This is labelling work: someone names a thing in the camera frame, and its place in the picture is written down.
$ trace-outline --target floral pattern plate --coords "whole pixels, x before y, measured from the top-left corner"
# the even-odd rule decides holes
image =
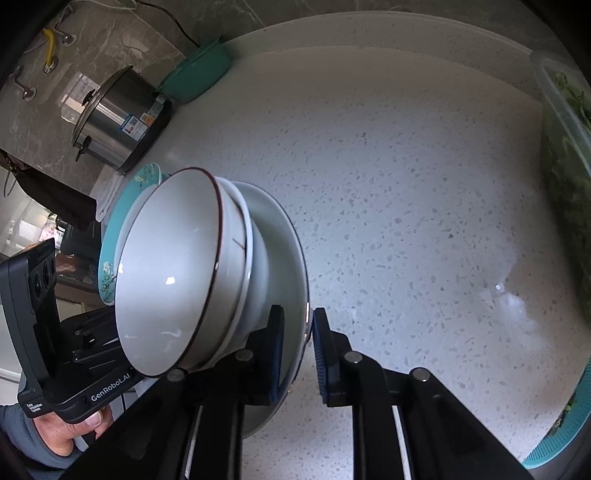
[[[130,210],[137,214],[139,209],[133,209],[134,203],[147,188],[159,185],[168,175],[164,175],[157,163],[149,163],[139,169],[131,181],[127,184],[125,190],[117,200],[113,213],[107,225],[103,244],[100,249],[99,258],[99,294],[101,300],[107,305],[115,303],[115,284],[117,282],[117,268],[115,265],[115,251],[119,237],[123,234],[122,227],[125,223]]]

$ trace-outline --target gray sleeve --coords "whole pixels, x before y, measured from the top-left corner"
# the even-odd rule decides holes
[[[33,421],[18,404],[0,406],[0,429],[25,456],[48,467],[66,469],[80,456],[76,448],[67,457],[53,453],[41,440]]]

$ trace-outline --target teal container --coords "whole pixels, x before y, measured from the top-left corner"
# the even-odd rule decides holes
[[[231,64],[230,55],[217,39],[179,63],[157,90],[177,102],[190,102],[222,78]]]

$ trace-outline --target finger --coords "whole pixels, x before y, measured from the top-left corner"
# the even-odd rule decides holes
[[[54,412],[33,419],[39,436],[55,454],[68,456],[74,449],[74,442],[67,434],[66,423]]]
[[[103,422],[103,418],[104,415],[102,411],[99,410],[97,412],[94,412],[86,420],[80,423],[76,423],[75,425],[71,425],[64,422],[64,435],[69,439],[73,439],[81,435],[86,435],[87,433],[93,432],[95,428],[101,425],[101,423]]]
[[[103,419],[100,425],[95,428],[96,438],[100,437],[107,431],[107,429],[113,425],[113,412],[111,411],[111,407],[108,405],[101,410],[103,414]]]

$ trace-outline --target terrazzo countertop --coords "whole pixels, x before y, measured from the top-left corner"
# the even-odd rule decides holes
[[[459,63],[294,48],[237,60],[141,164],[269,191],[332,328],[386,368],[431,370],[523,459],[591,347],[540,177],[540,127],[537,100]],[[310,348],[243,458],[245,479],[352,477],[350,409],[322,405]]]

